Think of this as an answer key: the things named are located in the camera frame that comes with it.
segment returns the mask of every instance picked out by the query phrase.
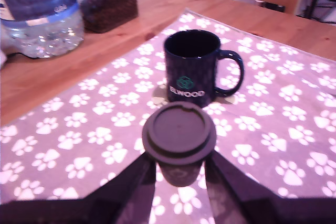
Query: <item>mug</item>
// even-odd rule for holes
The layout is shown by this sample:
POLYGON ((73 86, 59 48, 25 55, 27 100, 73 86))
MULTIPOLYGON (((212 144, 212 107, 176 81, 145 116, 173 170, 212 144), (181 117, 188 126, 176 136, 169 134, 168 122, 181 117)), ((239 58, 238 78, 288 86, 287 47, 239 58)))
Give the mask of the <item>mug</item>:
POLYGON ((244 65, 234 51, 221 50, 221 40, 204 30, 179 31, 164 42, 167 98, 169 101, 192 102, 201 108, 216 96, 234 94, 244 78, 244 65), (228 90, 216 87, 218 60, 232 59, 240 68, 237 85, 228 90))

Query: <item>black lid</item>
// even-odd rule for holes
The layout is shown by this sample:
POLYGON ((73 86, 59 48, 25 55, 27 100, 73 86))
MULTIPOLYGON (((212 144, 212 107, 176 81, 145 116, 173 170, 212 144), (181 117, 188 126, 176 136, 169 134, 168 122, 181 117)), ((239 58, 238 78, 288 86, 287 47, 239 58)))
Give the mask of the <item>black lid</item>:
POLYGON ((142 142, 157 161, 186 165, 204 159, 213 150, 216 129, 200 107, 189 102, 172 102, 148 118, 142 142))

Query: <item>purple placemat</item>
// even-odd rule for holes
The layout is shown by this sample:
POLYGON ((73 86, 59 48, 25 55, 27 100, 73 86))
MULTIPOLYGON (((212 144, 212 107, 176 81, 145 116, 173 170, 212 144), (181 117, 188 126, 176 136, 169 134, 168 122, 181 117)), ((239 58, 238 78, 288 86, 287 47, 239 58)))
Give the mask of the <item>purple placemat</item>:
MULTIPOLYGON (((283 197, 336 197, 336 63, 221 24, 192 11, 159 36, 1 129, 1 202, 83 197, 144 152, 145 120, 166 101, 163 41, 178 30, 217 34, 239 52, 239 92, 204 108, 216 149, 283 197)), ((231 88, 238 66, 219 64, 231 88)), ((189 187, 157 169, 150 224, 213 223, 204 169, 189 187)))

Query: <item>table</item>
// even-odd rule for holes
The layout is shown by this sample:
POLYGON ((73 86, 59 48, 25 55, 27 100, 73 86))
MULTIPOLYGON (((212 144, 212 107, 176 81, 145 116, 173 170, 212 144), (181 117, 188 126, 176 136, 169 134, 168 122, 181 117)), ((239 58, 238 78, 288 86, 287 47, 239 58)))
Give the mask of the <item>table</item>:
POLYGON ((64 57, 31 60, 17 55, 1 70, 1 123, 66 90, 113 59, 150 39, 184 8, 249 33, 336 60, 336 28, 233 0, 139 0, 139 17, 105 34, 86 34, 64 57))

